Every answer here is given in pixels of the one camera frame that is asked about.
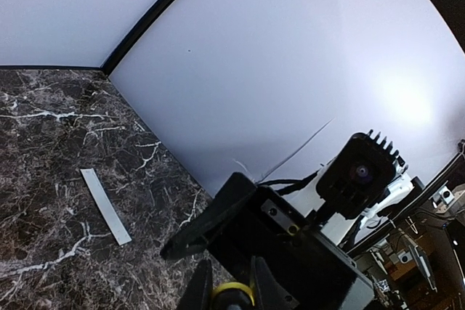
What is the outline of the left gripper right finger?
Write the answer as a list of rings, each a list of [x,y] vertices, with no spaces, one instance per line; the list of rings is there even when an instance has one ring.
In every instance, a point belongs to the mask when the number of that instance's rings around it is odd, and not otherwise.
[[[250,288],[255,309],[291,310],[299,305],[299,302],[276,281],[262,257],[251,258]]]

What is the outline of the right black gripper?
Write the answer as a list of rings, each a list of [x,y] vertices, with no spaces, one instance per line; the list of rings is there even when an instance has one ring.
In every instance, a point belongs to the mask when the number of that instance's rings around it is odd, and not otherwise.
[[[160,256],[174,261],[207,248],[239,282],[249,281],[251,258],[262,257],[296,309],[374,308],[373,283],[355,262],[272,189],[257,189],[240,172],[166,241]]]

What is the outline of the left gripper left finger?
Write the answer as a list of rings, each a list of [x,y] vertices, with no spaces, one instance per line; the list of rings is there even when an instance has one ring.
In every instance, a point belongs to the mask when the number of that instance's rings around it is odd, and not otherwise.
[[[211,261],[201,260],[179,300],[177,310],[209,310],[213,291]]]

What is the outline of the white battery cover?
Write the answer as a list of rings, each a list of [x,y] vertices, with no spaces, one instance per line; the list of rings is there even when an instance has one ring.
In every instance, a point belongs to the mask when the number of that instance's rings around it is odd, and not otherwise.
[[[96,203],[96,206],[98,207],[116,242],[120,246],[131,242],[132,238],[116,213],[116,210],[107,196],[95,170],[93,168],[83,168],[80,172]]]

